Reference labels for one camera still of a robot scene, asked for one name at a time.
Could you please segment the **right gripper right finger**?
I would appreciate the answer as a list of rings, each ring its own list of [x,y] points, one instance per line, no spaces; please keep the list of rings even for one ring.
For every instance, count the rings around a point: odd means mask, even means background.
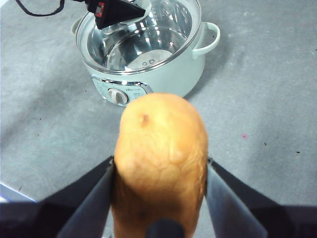
[[[315,206],[282,205],[208,158],[207,201],[217,238],[315,238]]]

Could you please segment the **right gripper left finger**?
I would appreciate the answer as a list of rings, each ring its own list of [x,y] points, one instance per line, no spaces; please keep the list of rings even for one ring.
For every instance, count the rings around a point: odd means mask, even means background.
[[[2,238],[100,238],[111,203],[113,156],[47,198],[0,206]]]

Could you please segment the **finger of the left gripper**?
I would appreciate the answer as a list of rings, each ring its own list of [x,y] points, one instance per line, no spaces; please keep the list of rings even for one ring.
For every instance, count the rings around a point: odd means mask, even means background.
[[[85,0],[98,29],[145,16],[146,9],[127,0]]]

